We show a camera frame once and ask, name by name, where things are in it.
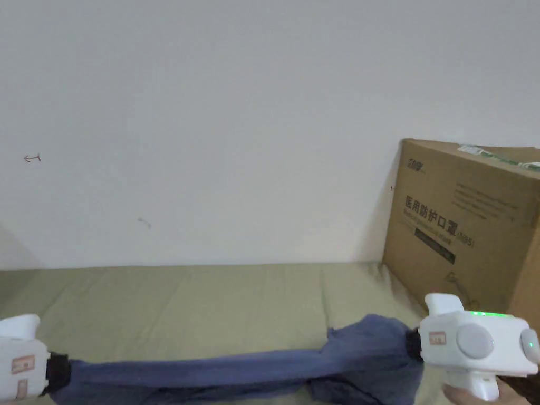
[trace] gray knob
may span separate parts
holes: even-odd
[[[483,359],[493,351],[493,338],[486,328],[468,323],[457,330],[457,346],[471,359]]]
[[[521,332],[521,347],[525,357],[535,364],[540,363],[540,344],[534,329],[524,329]]]

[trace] green led light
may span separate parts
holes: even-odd
[[[498,318],[506,318],[507,316],[510,316],[510,315],[505,315],[505,314],[495,314],[493,312],[478,312],[478,311],[470,311],[471,314],[473,315],[479,315],[479,316],[496,316]]]

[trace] black rubber cuff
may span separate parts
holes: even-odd
[[[420,340],[418,328],[407,332],[405,335],[405,347],[407,348],[407,354],[411,359],[424,361],[420,355],[422,353],[422,342]]]
[[[46,378],[49,385],[45,387],[41,395],[55,393],[69,385],[71,381],[71,363],[67,354],[51,353],[47,360]]]

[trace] cardboard box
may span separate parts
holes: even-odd
[[[405,139],[383,262],[419,302],[456,294],[540,330],[539,162],[533,147]]]

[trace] blue cloth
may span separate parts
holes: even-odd
[[[340,404],[412,405],[423,364],[405,348],[407,326],[368,315],[330,329],[320,350],[283,350],[207,360],[72,362],[58,405],[163,405],[277,396],[307,385],[313,399]]]

